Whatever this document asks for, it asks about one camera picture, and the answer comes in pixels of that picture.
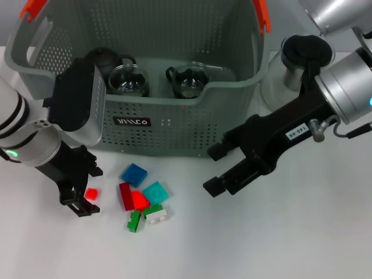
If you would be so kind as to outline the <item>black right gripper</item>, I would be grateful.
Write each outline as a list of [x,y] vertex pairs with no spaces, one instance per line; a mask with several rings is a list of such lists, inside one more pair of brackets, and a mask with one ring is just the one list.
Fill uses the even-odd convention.
[[275,170],[278,158],[285,151],[311,137],[311,120],[322,123],[334,115],[316,83],[303,85],[295,100],[269,115],[252,115],[208,149],[215,162],[235,148],[240,148],[246,158],[220,177],[203,183],[204,189],[212,197],[225,191],[236,194],[253,180]]

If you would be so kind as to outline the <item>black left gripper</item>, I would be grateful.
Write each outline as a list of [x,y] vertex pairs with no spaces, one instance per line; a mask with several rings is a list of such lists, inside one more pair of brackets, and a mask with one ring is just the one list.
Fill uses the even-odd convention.
[[86,187],[89,175],[103,175],[103,170],[96,163],[96,156],[90,153],[85,145],[71,148],[62,142],[54,157],[36,169],[56,183],[60,203],[78,217],[91,216],[101,211],[97,205],[88,202],[78,190]]

